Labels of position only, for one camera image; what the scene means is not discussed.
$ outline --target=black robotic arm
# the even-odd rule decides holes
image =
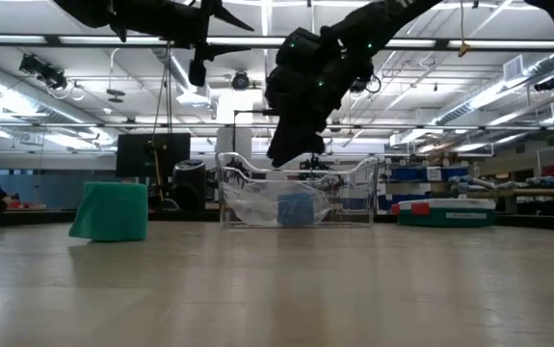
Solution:
[[[526,1],[547,10],[554,20],[554,0]],[[326,128],[326,118],[341,107],[341,98],[354,83],[371,80],[372,57],[401,28],[440,2],[372,2],[323,27],[320,36],[299,28],[287,37],[266,81],[266,99],[280,116],[268,149],[273,166],[305,152],[323,153],[324,142],[317,133]]]

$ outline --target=wooden floor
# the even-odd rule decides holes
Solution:
[[[0,228],[0,346],[554,346],[554,231]]]

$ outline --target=computer monitor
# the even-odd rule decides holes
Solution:
[[[159,159],[161,179],[165,182],[167,177],[173,175],[176,163],[190,158],[190,134],[156,134],[154,144],[152,137],[152,134],[119,135],[117,177],[156,177],[157,165],[154,151],[151,150],[153,146],[156,147]]]

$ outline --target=clear plastic bin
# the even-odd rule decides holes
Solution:
[[[370,227],[379,158],[347,171],[270,170],[234,152],[217,153],[223,227]]]

